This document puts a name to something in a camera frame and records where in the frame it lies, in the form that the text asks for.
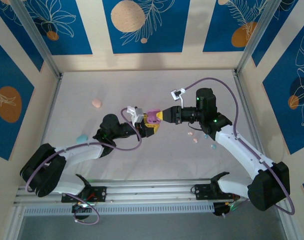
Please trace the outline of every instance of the pink egg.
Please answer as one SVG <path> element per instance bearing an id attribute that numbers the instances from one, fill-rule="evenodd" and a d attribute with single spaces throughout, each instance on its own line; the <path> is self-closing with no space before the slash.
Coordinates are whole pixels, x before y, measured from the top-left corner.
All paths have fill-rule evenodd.
<path id="1" fill-rule="evenodd" d="M 96 108 L 100 108 L 102 106 L 102 102 L 99 99 L 97 99 L 97 98 L 95 98 L 95 99 L 92 100 L 92 104 Z"/>

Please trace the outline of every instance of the blue egg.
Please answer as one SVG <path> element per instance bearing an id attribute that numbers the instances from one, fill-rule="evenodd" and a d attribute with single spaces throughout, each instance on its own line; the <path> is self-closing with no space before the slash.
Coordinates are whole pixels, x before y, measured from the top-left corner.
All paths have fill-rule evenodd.
<path id="1" fill-rule="evenodd" d="M 76 143 L 77 143 L 77 144 L 81 144 L 81 143 L 83 144 L 83 143 L 85 143 L 87 140 L 88 140 L 87 135 L 82 134 L 81 136 L 79 136 L 79 137 L 76 139 Z"/>

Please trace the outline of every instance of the small pink piece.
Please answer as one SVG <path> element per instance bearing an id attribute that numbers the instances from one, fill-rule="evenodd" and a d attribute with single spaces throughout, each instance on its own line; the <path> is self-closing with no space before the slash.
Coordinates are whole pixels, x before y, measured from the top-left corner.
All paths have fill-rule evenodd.
<path id="1" fill-rule="evenodd" d="M 102 106 L 102 102 L 99 99 L 97 99 L 97 98 L 95 98 L 95 99 L 92 100 L 92 104 L 96 108 L 100 108 Z"/>

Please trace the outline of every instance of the enclosure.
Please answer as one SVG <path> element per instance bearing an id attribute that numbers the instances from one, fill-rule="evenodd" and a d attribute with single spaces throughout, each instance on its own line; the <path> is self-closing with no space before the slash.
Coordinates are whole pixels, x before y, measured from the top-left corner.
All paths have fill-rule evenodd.
<path id="1" fill-rule="evenodd" d="M 208 77 L 227 88 L 207 79 L 189 89 Z M 184 107 L 212 89 L 239 134 L 289 167 L 295 215 L 250 201 L 214 215 L 224 201 L 198 200 L 193 187 L 249 173 L 196 123 L 161 121 L 138 149 L 68 169 L 106 187 L 96 225 L 74 222 L 62 194 L 25 191 L 20 170 L 41 144 L 84 143 L 107 114 L 123 123 L 128 106 L 180 105 L 171 91 L 182 88 Z M 80 237 L 304 239 L 304 0 L 0 0 L 0 239 Z"/>

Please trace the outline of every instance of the small blue piece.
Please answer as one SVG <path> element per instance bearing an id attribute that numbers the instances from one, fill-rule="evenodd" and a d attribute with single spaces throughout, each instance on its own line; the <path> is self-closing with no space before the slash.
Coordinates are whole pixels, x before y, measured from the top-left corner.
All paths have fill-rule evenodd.
<path id="1" fill-rule="evenodd" d="M 87 135 L 82 134 L 81 136 L 79 136 L 79 137 L 76 139 L 76 143 L 77 143 L 77 144 L 81 144 L 81 143 L 83 144 L 83 143 L 85 143 L 87 140 L 88 140 Z"/>

